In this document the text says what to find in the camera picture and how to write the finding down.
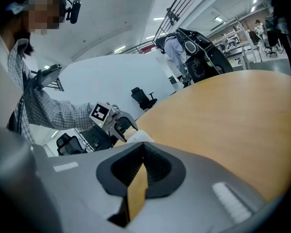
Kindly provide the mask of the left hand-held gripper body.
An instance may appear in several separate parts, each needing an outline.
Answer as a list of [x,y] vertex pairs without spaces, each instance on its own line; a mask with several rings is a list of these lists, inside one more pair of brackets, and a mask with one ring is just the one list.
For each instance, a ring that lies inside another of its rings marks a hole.
[[107,130],[119,113],[117,105],[97,102],[92,109],[89,118],[100,128]]

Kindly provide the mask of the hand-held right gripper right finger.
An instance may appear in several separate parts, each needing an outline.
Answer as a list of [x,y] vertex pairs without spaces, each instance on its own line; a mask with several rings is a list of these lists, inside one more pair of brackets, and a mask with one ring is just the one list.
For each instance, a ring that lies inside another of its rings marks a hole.
[[146,146],[178,158],[186,176],[168,197],[146,199],[127,226],[132,233],[218,233],[266,204],[255,188],[210,158],[157,143]]

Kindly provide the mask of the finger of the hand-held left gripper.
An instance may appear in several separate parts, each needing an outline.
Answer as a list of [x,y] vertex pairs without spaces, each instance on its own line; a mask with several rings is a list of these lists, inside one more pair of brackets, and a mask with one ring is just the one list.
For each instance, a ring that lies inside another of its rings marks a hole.
[[112,124],[112,126],[109,128],[109,133],[111,135],[114,135],[118,140],[122,142],[126,142],[124,133],[126,132],[126,128],[122,126],[121,122],[115,122]]
[[134,120],[134,118],[127,112],[120,111],[117,114],[116,120],[115,120],[121,129],[124,129],[125,131],[128,130],[130,127],[134,128],[135,130],[138,130],[138,126]]

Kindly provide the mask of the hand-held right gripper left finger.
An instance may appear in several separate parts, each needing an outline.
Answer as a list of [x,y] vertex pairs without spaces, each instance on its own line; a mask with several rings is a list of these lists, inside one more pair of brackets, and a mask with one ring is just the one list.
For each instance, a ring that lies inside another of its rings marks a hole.
[[37,173],[66,233],[143,233],[146,170],[142,143],[48,157],[35,146]]

